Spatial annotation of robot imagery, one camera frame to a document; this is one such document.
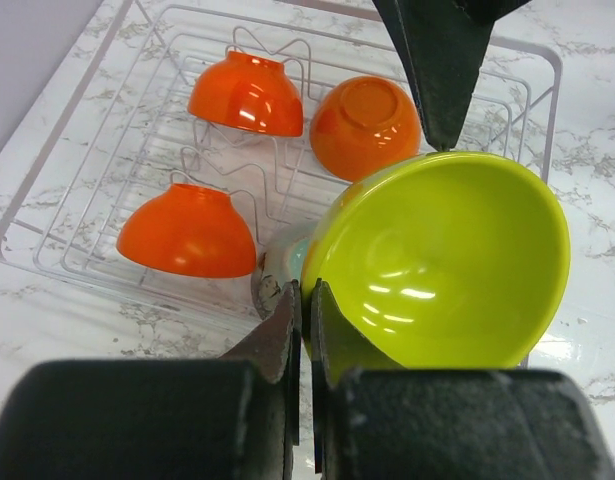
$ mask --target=dish drying rack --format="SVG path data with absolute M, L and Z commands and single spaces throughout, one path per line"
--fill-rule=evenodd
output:
M 297 7 L 270 2 L 280 18 L 272 21 L 215 3 L 161 6 L 157 15 L 140 0 L 122 3 L 0 222 L 1 262 L 223 327 L 259 321 L 249 277 L 188 278 L 134 264 L 115 248 L 123 223 L 172 181 L 196 183 L 232 195 L 261 253 L 279 228 L 319 218 L 347 186 L 309 146 L 309 123 L 327 92 L 358 75 L 409 88 L 373 19 L 368 41 L 290 25 L 283 15 L 295 18 Z M 144 32 L 138 43 L 123 34 L 130 27 Z M 303 100 L 301 138 L 244 133 L 187 113 L 198 75 L 230 49 L 284 63 Z M 537 68 L 547 75 L 532 75 Z M 561 71 L 546 47 L 492 38 L 457 148 L 510 157 L 547 181 Z M 529 80 L 538 77 L 537 85 Z M 41 211 L 39 202 L 55 208 Z

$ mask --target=white wire rack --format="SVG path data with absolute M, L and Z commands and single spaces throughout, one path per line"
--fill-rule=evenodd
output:
M 145 25 L 140 44 L 119 42 L 137 21 Z M 234 325 L 257 319 L 248 278 L 187 278 L 133 264 L 116 251 L 120 228 L 174 180 L 230 193 L 259 251 L 282 226 L 320 217 L 347 184 L 309 147 L 319 102 L 358 75 L 379 75 L 408 91 L 385 32 L 382 38 L 185 5 L 169 5 L 152 20 L 140 1 L 126 0 L 0 222 L 0 261 L 181 315 Z M 285 64 L 301 92 L 302 138 L 248 134 L 187 113 L 198 75 L 230 49 Z M 514 158 L 547 180 L 560 61 L 544 47 L 508 39 L 493 39 L 490 50 L 459 148 Z M 131 61 L 128 52 L 135 52 Z M 537 65 L 546 71 L 538 86 L 527 79 Z M 110 72 L 121 70 L 110 88 Z M 39 211 L 39 202 L 55 208 Z

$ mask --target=white marble surface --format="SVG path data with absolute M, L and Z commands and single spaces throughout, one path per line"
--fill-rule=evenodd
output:
M 341 0 L 370 7 L 368 0 Z M 165 2 L 147 2 L 155 11 Z M 212 2 L 191 2 L 207 5 Z M 239 3 L 221 8 L 243 13 Z M 87 68 L 111 24 L 117 2 L 108 0 L 92 19 L 34 107 L 0 155 L 0 217 L 24 177 L 73 88 Z M 363 39 L 384 38 L 380 25 L 326 13 L 275 4 L 270 14 L 292 25 L 321 28 Z M 127 52 L 138 45 L 147 25 L 140 17 L 127 22 L 116 36 L 118 61 L 105 63 L 87 90 L 80 115 L 99 118 L 113 87 L 126 68 Z M 503 19 L 496 32 L 543 43 L 564 62 L 550 186 L 558 194 L 570 225 L 572 270 L 563 305 L 552 326 L 531 355 L 532 367 L 570 375 L 586 393 L 615 451 L 615 0 L 561 2 L 534 0 Z M 158 47 L 153 47 L 154 54 Z M 503 71 L 519 58 L 496 57 Z M 129 102 L 135 92 L 124 91 Z M 119 118 L 126 115 L 119 111 Z M 149 112 L 145 112 L 146 121 Z M 530 135 L 544 136 L 536 121 Z M 43 218 L 59 201 L 83 154 L 91 130 L 71 128 L 59 148 L 64 168 L 52 170 L 46 184 L 32 190 L 24 203 L 26 218 Z M 532 156 L 523 161 L 532 163 Z M 7 238 L 8 253 L 24 244 Z M 32 365 L 55 358 L 81 357 L 204 357 L 216 355 L 243 335 L 243 329 L 192 322 L 174 313 L 119 302 L 56 280 L 0 264 L 0 406 L 17 379 Z M 303 391 L 309 398 L 304 372 Z M 310 478 L 310 405 L 301 408 L 303 445 L 296 450 L 298 478 Z

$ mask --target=rack wire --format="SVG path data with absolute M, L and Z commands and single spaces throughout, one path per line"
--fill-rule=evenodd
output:
M 149 28 L 132 50 L 136 53 L 122 80 L 104 90 L 113 94 L 105 93 L 109 98 L 99 110 L 101 95 L 93 93 L 105 83 L 103 72 L 127 63 L 128 50 L 112 40 L 137 18 Z M 502 53 L 489 55 L 493 62 L 483 66 L 458 148 L 513 158 L 546 181 L 558 57 L 545 47 L 508 39 L 493 39 L 492 48 Z M 305 135 L 255 135 L 187 113 L 196 78 L 231 49 L 285 64 L 301 93 Z M 553 82 L 535 95 L 536 87 L 522 72 L 496 70 L 509 54 L 521 56 L 525 73 L 547 60 Z M 139 0 L 126 0 L 0 222 L 0 261 L 188 317 L 208 313 L 234 326 L 255 321 L 248 278 L 210 280 L 153 271 L 123 258 L 115 248 L 117 236 L 140 205 L 173 181 L 229 193 L 255 233 L 259 252 L 284 225 L 319 218 L 347 183 L 315 160 L 309 124 L 323 97 L 358 75 L 382 76 L 408 91 L 387 36 L 383 43 L 370 42 L 185 5 L 168 5 L 152 20 Z M 549 96 L 551 104 L 546 104 Z M 543 123 L 534 118 L 541 104 L 547 105 Z M 424 145 L 421 151 L 430 150 Z M 34 208 L 48 196 L 55 208 Z

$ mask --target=bowl rim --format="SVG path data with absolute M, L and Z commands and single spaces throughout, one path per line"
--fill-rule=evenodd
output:
M 329 254 L 333 240 L 340 234 L 341 230 L 347 224 L 351 213 L 355 211 L 355 209 L 358 208 L 368 196 L 370 196 L 377 189 L 386 188 L 392 182 L 412 173 L 437 168 L 438 166 L 454 165 L 458 163 L 487 165 L 505 170 L 507 172 L 513 172 L 517 178 L 528 185 L 543 201 L 548 209 L 549 215 L 554 220 L 555 227 L 558 232 L 557 242 L 561 244 L 562 248 L 559 249 L 558 257 L 556 258 L 558 273 L 549 304 L 543 317 L 537 319 L 533 334 L 528 335 L 522 344 L 519 344 L 514 351 L 510 351 L 508 358 L 501 361 L 500 364 L 500 367 L 515 367 L 543 336 L 562 302 L 569 278 L 571 241 L 569 237 L 567 219 L 560 202 L 556 198 L 556 195 L 554 195 L 550 190 L 549 186 L 526 167 L 518 164 L 514 160 L 501 157 L 496 154 L 452 151 L 418 155 L 379 170 L 369 177 L 366 177 L 364 180 L 354 183 L 348 187 L 334 201 L 332 207 L 330 207 L 327 213 L 319 221 L 314 232 L 314 236 L 312 237 L 317 241 L 313 242 L 312 240 L 312 244 L 303 264 L 303 271 L 301 275 L 301 296 L 303 299 L 303 307 L 308 309 L 310 308 L 311 294 L 316 285 L 316 281 L 320 278 L 318 272 L 320 272 L 321 265 L 325 260 L 325 257 Z M 349 194 L 347 196 L 345 194 L 352 188 L 354 191 L 350 198 Z M 349 319 L 349 321 L 352 325 L 355 325 L 352 319 Z

